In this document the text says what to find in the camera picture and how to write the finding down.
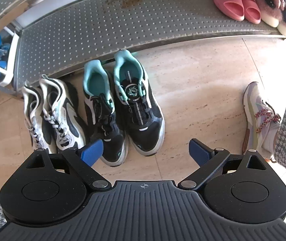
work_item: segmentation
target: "circular cap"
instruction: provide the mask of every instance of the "circular cap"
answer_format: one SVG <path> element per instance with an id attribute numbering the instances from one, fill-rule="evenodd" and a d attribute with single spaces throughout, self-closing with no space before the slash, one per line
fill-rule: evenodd
<path id="1" fill-rule="evenodd" d="M 28 183 L 23 187 L 23 195 L 33 201 L 44 201 L 55 197 L 60 187 L 48 180 L 39 180 Z"/>
<path id="2" fill-rule="evenodd" d="M 184 180 L 181 182 L 181 186 L 184 188 L 194 188 L 196 187 L 196 183 L 192 180 Z"/>
<path id="3" fill-rule="evenodd" d="M 93 187 L 96 188 L 106 188 L 108 186 L 108 182 L 106 180 L 96 180 L 93 182 Z"/>
<path id="4" fill-rule="evenodd" d="M 269 195 L 269 191 L 264 185 L 250 181 L 234 184 L 231 192 L 238 200 L 248 203 L 261 202 Z"/>

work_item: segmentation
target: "shoe sole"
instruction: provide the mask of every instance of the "shoe sole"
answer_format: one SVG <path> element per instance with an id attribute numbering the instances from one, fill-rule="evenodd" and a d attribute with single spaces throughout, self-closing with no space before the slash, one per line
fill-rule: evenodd
<path id="1" fill-rule="evenodd" d="M 253 126 L 249 122 L 249 118 L 251 118 L 251 113 L 250 113 L 250 108 L 249 108 L 249 104 L 248 104 L 248 89 L 252 83 L 256 83 L 256 82 L 251 82 L 247 86 L 247 89 L 245 90 L 244 95 L 243 95 L 243 106 L 244 106 L 244 111 L 245 111 L 245 114 L 247 117 L 247 123 L 248 123 L 247 124 L 248 128 L 246 130 L 245 137 L 244 137 L 243 144 L 242 144 L 242 153 L 243 154 L 247 151 L 248 143 L 249 143 L 249 137 L 251 134 L 253 134 Z"/>
<path id="2" fill-rule="evenodd" d="M 103 156 L 100 157 L 100 159 L 108 166 L 110 167 L 118 167 L 120 165 L 122 165 L 127 157 L 128 154 L 128 146 L 129 146 L 129 142 L 128 142 L 128 137 L 127 135 L 125 135 L 125 140 L 123 142 L 123 150 L 122 153 L 119 157 L 119 159 L 116 162 L 109 162 L 107 161 Z"/>
<path id="3" fill-rule="evenodd" d="M 158 108 L 160 109 L 160 112 L 161 112 L 161 116 L 162 116 L 162 124 L 161 124 L 161 128 L 160 128 L 160 133 L 159 133 L 159 139 L 157 140 L 156 142 L 156 145 L 153 149 L 149 150 L 149 151 L 142 151 L 134 142 L 133 140 L 131 139 L 131 137 L 129 138 L 130 141 L 132 142 L 132 144 L 134 145 L 134 148 L 137 150 L 137 152 L 139 154 L 141 154 L 142 156 L 145 156 L 145 157 L 148 157 L 148 156 L 153 156 L 155 155 L 162 147 L 163 145 L 163 142 L 164 142 L 164 136 L 165 136 L 165 121 L 164 121 L 164 116 L 163 116 L 163 113 L 162 113 L 162 110 L 159 106 L 159 104 L 157 103 L 155 97 L 154 97 L 154 94 L 152 93 L 153 95 L 153 99 L 154 99 L 154 102 L 156 103 L 156 105 L 158 106 Z"/>

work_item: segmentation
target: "tile floor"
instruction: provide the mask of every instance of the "tile floor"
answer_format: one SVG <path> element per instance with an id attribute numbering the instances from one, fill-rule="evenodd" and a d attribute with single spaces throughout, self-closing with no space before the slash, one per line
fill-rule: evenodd
<path id="1" fill-rule="evenodd" d="M 262 82 L 274 109 L 286 106 L 286 40 L 223 38 L 190 41 L 140 51 L 155 97 L 166 120 L 163 147 L 152 157 L 131 146 L 125 163 L 111 168 L 98 160 L 94 169 L 115 180 L 181 181 L 198 168 L 188 155 L 193 137 L 208 146 L 241 154 L 246 130 L 243 92 Z M 79 113 L 85 117 L 82 74 L 66 77 L 78 89 Z M 0 188 L 31 154 L 23 102 L 0 95 Z M 286 183 L 286 170 L 272 164 Z"/>

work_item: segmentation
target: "shoe insole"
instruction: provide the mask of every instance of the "shoe insole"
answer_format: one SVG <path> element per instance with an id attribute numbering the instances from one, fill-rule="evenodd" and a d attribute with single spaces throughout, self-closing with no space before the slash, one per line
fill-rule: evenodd
<path id="1" fill-rule="evenodd" d="M 101 93 L 105 95 L 105 82 L 102 75 L 93 73 L 88 81 L 88 90 L 94 96 L 99 96 Z"/>
<path id="2" fill-rule="evenodd" d="M 132 83 L 133 78 L 140 78 L 139 70 L 133 63 L 125 62 L 120 68 L 119 79 L 121 81 L 128 80 L 130 83 Z"/>

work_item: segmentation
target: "black and teal sneaker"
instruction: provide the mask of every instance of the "black and teal sneaker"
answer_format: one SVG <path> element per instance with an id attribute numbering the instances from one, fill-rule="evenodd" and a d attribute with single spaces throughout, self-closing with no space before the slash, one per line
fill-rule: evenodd
<path id="1" fill-rule="evenodd" d="M 141 155 L 154 155 L 162 147 L 165 122 L 147 73 L 127 50 L 118 51 L 114 58 L 115 90 L 122 103 L 125 130 Z"/>
<path id="2" fill-rule="evenodd" d="M 102 161 L 111 166 L 121 165 L 127 156 L 128 140 L 123 122 L 114 104 L 109 75 L 99 60 L 85 64 L 83 79 L 85 111 L 91 141 L 102 139 Z"/>

